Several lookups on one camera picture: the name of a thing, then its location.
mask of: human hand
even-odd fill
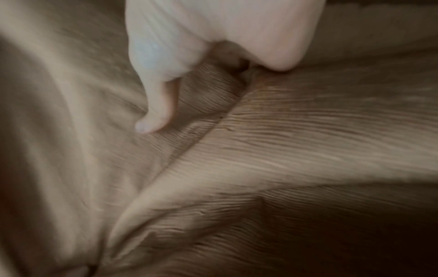
[[[178,79],[217,42],[237,43],[257,64],[286,71],[304,56],[325,0],[127,0],[129,57],[148,97],[140,133],[176,113]]]

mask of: garment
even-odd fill
[[[123,1],[1,0],[0,276],[430,275],[437,15],[329,6],[300,68],[211,59],[141,136]]]

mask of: skin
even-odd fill
[[[325,0],[127,0],[130,61],[148,97],[136,123],[153,133],[173,118],[178,81],[216,43],[234,42],[251,62],[287,71],[303,58]]]

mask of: beige cloth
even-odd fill
[[[435,272],[438,6],[329,6],[302,68],[210,60],[151,136],[123,22],[0,0],[1,277]]]

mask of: brown fabric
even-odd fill
[[[302,68],[209,60],[140,136],[123,1],[0,0],[0,276],[431,275],[437,15],[328,7]]]

